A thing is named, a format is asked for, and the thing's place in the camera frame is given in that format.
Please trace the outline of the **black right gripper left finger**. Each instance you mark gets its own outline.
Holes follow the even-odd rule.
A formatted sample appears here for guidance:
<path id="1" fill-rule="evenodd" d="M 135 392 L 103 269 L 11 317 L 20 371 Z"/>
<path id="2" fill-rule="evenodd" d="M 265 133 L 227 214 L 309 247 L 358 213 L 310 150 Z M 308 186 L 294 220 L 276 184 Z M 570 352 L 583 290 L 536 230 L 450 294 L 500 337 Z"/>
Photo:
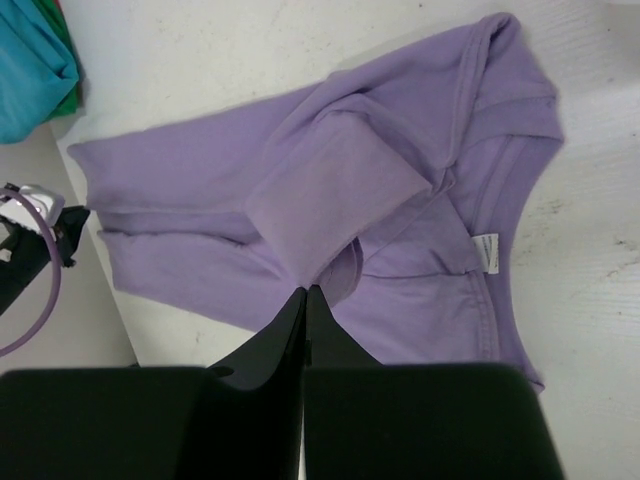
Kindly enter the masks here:
<path id="1" fill-rule="evenodd" d="M 14 370 L 5 479 L 294 479 L 306 293 L 210 367 Z"/>

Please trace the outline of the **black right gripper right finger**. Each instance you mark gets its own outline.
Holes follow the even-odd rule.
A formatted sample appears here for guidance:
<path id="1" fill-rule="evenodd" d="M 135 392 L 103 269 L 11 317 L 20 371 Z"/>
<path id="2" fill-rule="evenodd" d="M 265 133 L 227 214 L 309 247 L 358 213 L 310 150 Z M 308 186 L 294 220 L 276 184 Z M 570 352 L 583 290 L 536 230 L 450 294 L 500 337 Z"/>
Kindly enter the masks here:
<path id="1" fill-rule="evenodd" d="M 307 294 L 309 479 L 561 479 L 534 390 L 499 363 L 385 366 Z"/>

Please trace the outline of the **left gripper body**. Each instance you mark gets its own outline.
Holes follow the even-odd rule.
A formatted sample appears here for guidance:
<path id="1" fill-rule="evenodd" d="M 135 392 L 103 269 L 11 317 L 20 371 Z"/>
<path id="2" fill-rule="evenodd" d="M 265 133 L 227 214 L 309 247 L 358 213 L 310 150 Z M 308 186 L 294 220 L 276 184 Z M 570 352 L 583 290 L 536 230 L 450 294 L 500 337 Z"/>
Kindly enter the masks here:
<path id="1" fill-rule="evenodd" d="M 83 206 L 62 210 L 53 236 L 63 268 L 75 266 L 73 256 L 89 216 L 90 211 Z M 10 254 L 8 260 L 1 261 L 1 313 L 4 313 L 50 262 L 50 254 L 39 234 L 5 219 L 1 220 L 1 225 L 8 228 L 8 237 L 1 242 L 1 250 Z"/>

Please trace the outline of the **teal t shirt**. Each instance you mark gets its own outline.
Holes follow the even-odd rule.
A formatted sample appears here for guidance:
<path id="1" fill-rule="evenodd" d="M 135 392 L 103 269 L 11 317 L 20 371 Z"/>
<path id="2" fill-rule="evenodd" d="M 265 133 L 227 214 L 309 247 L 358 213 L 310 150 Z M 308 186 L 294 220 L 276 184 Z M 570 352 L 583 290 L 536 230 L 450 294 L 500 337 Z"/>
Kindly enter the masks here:
<path id="1" fill-rule="evenodd" d="M 1 3 L 1 142 L 25 140 L 74 86 L 64 47 L 35 1 Z"/>

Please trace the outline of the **lilac t shirt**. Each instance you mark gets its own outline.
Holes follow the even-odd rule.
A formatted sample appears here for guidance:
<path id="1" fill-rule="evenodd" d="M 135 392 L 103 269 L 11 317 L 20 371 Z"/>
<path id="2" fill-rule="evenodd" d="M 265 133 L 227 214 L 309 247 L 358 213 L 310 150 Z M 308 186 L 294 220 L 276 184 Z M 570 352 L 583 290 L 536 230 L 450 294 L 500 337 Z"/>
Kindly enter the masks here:
<path id="1" fill-rule="evenodd" d="M 259 331 L 299 287 L 383 364 L 501 362 L 543 388 L 509 257 L 563 143 L 496 13 L 317 84 L 70 146 L 114 287 Z"/>

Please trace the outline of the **green t shirt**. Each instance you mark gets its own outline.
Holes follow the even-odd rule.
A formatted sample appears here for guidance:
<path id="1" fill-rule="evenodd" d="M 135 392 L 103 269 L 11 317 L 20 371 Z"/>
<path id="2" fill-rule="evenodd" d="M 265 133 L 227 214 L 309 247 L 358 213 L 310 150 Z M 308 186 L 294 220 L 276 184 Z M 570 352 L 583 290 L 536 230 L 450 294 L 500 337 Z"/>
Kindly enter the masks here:
<path id="1" fill-rule="evenodd" d="M 48 119 L 68 116 L 74 114 L 81 99 L 79 68 L 73 50 L 71 36 L 63 15 L 60 3 L 54 0 L 38 0 L 34 2 L 42 16 L 47 21 L 49 27 L 64 47 L 62 57 L 65 60 L 63 73 L 71 80 L 75 81 L 74 86 L 65 97 L 58 103 Z"/>

